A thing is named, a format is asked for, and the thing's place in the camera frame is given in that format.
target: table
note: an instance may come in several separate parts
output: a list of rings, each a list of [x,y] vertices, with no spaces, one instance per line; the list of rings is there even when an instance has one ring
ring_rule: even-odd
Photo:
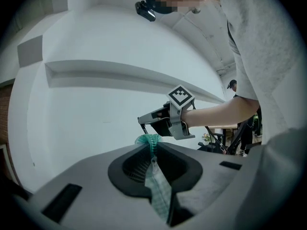
[[[226,145],[226,130],[238,128],[238,124],[209,126],[208,128],[211,129],[213,133],[215,133],[215,129],[222,129],[223,130],[223,141],[220,141],[220,142],[222,142],[222,144],[225,146]]]

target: gray plastic surface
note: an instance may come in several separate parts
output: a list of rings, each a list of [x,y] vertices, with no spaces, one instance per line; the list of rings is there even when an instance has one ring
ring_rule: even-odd
[[[306,162],[303,141],[306,132],[306,129],[292,130],[279,135],[266,146],[254,147],[247,158],[164,143],[196,159],[203,167],[195,187],[177,194],[181,206],[198,214],[173,228],[202,230],[205,226],[207,230],[243,230],[259,226],[283,204],[299,181]],[[83,189],[60,223],[62,226],[76,230],[168,229],[147,199],[123,195],[107,176],[107,168],[115,158],[139,146],[124,147],[76,163],[41,188],[30,204],[42,210],[68,183],[78,184]],[[242,167],[234,172],[222,168],[219,165],[222,161]],[[199,203],[191,204],[189,197],[193,202],[198,198]]]

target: man in gray t-shirt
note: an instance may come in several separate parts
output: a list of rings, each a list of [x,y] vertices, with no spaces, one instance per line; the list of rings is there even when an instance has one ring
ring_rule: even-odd
[[[158,13],[199,6],[205,0],[146,0]],[[304,77],[307,50],[278,0],[217,0],[227,17],[236,62],[237,98],[182,114],[189,127],[230,125],[249,119],[261,105],[262,143],[307,123]]]

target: brick wall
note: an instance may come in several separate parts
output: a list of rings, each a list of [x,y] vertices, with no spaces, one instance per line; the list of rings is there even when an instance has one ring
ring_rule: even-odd
[[[13,85],[0,88],[0,144],[8,140],[8,110]]]

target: black rectangular slot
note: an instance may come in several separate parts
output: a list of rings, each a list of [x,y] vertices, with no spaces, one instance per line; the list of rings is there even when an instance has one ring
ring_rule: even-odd
[[[240,170],[242,167],[241,164],[231,163],[231,162],[226,162],[226,161],[221,162],[220,165],[230,168],[230,169],[237,170],[237,171]]]
[[[56,223],[62,219],[68,208],[71,206],[82,187],[68,184],[43,210],[43,214]]]

